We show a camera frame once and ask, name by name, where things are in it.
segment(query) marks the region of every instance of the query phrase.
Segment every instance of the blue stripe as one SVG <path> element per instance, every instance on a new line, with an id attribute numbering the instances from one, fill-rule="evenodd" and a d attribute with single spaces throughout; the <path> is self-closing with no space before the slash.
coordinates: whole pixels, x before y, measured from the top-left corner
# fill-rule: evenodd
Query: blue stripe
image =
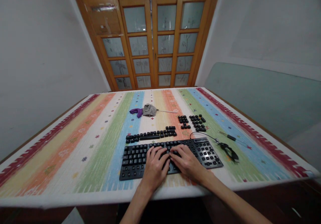
<path id="1" fill-rule="evenodd" d="M 144 92 L 135 92 L 131 101 L 129 109 L 143 108 Z M 109 165 L 109 170 L 105 176 L 105 183 L 102 191 L 116 191 L 116 190 L 128 190 L 133 188 L 133 180 L 119 181 L 119 172 L 122 163 L 122 156 L 125 147 L 125 137 L 128 133 L 132 135 L 139 133 L 141 118 L 137 118 L 137 114 L 127 113 L 126 119 L 122 124 L 122 127 L 117 146 L 114 151 L 112 161 Z"/>
<path id="2" fill-rule="evenodd" d="M 283 166 L 277 165 L 275 163 L 275 160 L 272 161 L 262 151 L 261 147 L 259 147 L 252 139 L 248 138 L 238 126 L 235 126 L 233 123 L 231 123 L 231 121 L 225 115 L 221 114 L 221 112 L 217 110 L 215 106 L 213 106 L 213 103 L 209 102 L 197 90 L 188 89 L 188 91 L 206 109 L 206 111 L 211 115 L 216 123 L 220 125 L 225 133 L 234 136 L 235 138 L 243 142 L 240 143 L 236 141 L 239 148 L 245 153 L 245 155 L 263 175 L 266 175 L 271 180 L 290 179 L 288 172 Z"/>

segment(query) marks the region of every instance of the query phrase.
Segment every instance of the forearm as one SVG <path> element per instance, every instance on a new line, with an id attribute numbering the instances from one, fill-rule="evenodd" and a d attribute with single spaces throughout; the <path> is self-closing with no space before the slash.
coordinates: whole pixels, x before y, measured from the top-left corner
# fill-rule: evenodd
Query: forearm
<path id="1" fill-rule="evenodd" d="M 152 191 L 149 191 L 146 188 L 143 188 L 142 185 L 139 185 L 120 223 L 121 224 L 139 223 L 141 216 L 143 214 L 143 211 L 148 201 L 150 200 L 151 196 L 152 196 Z"/>
<path id="2" fill-rule="evenodd" d="M 225 202 L 245 223 L 271 223 L 250 204 L 231 191 L 212 173 L 206 174 L 201 185 Z"/>

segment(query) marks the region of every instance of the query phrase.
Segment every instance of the black cable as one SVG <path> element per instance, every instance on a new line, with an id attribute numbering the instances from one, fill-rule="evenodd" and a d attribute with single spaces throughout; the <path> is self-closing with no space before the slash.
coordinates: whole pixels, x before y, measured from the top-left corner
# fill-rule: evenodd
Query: black cable
<path id="1" fill-rule="evenodd" d="M 207 135 L 208 137 L 211 137 L 213 140 L 215 140 L 215 142 L 225 151 L 225 153 L 234 161 L 234 162 L 239 162 L 238 160 L 238 155 L 235 153 L 235 151 L 232 150 L 231 147 L 229 147 L 227 144 L 225 143 L 221 143 L 219 142 L 217 139 L 213 138 L 212 136 L 208 135 L 208 134 L 205 134 L 205 133 L 202 133 L 202 132 L 197 132 L 197 131 L 194 131 L 190 134 L 190 139 L 192 134 L 194 133 L 199 133 L 199 134 L 204 134 L 204 135 Z"/>

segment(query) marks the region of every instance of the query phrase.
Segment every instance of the keyboard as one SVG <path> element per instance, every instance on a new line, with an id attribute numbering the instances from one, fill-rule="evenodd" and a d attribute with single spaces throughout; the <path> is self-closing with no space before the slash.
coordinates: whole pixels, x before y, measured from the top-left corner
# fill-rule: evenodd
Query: keyboard
<path id="1" fill-rule="evenodd" d="M 198 138 L 198 139 L 187 139 L 187 140 L 177 140 L 177 141 L 167 141 L 167 142 L 158 142 L 151 144 L 141 144 L 141 145 L 131 145 L 125 146 L 123 161 L 121 165 L 119 180 L 132 180 L 142 178 L 144 175 L 144 170 L 146 167 L 146 154 L 149 148 L 152 146 L 165 147 L 169 153 L 170 149 L 179 144 L 184 144 L 189 147 L 195 157 L 199 162 L 206 168 L 218 168 L 223 167 L 221 160 L 218 155 L 215 153 L 212 145 L 209 143 L 207 138 Z M 180 173 L 174 163 L 170 162 L 170 167 L 167 174 Z"/>

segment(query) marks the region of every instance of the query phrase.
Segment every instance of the table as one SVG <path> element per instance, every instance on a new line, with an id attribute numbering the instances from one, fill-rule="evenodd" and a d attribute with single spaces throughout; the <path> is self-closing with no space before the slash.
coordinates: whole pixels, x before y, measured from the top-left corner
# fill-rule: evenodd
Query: table
<path id="1" fill-rule="evenodd" d="M 151 103 L 154 117 L 129 110 Z M 205 88 L 123 91 L 89 95 L 0 165 L 0 206 L 53 208 L 129 202 L 140 179 L 119 181 L 125 137 L 176 126 L 177 136 L 189 139 L 178 115 L 202 114 L 206 134 L 228 144 L 240 163 L 229 159 L 210 138 L 223 168 L 211 171 L 234 191 L 254 189 L 320 173 L 266 131 Z M 234 142 L 218 133 L 228 133 Z M 196 133 L 192 138 L 203 137 Z M 151 141 L 140 141 L 147 144 Z M 181 174 L 167 175 L 154 200 L 196 197 L 208 191 Z"/>

